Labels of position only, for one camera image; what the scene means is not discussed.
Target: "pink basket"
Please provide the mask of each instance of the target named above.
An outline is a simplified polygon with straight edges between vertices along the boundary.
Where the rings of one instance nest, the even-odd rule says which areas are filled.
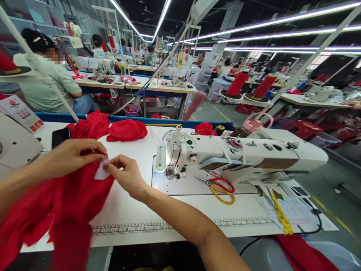
[[[139,108],[135,104],[128,104],[123,110],[127,117],[138,116]]]

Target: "paper tag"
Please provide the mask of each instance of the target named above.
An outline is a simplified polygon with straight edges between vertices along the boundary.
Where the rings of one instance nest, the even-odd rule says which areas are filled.
[[[94,176],[95,180],[104,180],[109,177],[110,173],[108,173],[108,171],[103,169],[103,165],[109,162],[110,160],[108,156],[106,156],[105,159],[100,162],[97,173],[95,173]]]

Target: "hand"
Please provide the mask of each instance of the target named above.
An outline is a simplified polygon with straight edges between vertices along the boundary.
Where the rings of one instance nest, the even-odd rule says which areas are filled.
[[[132,198],[139,201],[144,198],[148,185],[140,175],[137,162],[134,159],[119,155],[110,160],[110,164],[105,164],[104,169],[114,176]]]
[[[82,155],[84,151],[92,153]],[[95,139],[70,139],[29,164],[29,169],[36,174],[38,181],[45,181],[63,177],[86,164],[103,160],[106,153],[103,144]]]

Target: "ruler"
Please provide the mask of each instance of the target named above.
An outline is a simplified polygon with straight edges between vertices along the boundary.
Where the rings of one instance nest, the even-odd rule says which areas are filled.
[[[274,224],[272,219],[267,217],[256,218],[225,218],[214,219],[213,222],[219,228],[238,228],[247,226],[258,226]],[[141,234],[141,233],[161,233],[176,231],[165,221],[120,223],[120,224],[100,224],[93,226],[94,236],[119,235],[119,234]]]

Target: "black hair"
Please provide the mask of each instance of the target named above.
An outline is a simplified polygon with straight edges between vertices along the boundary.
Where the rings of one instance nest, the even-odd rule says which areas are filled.
[[[21,35],[34,53],[45,54],[50,49],[55,49],[53,40],[39,31],[24,28]]]
[[[98,34],[94,34],[91,39],[93,40],[93,44],[95,47],[99,48],[102,46],[103,43],[103,39],[100,35]]]

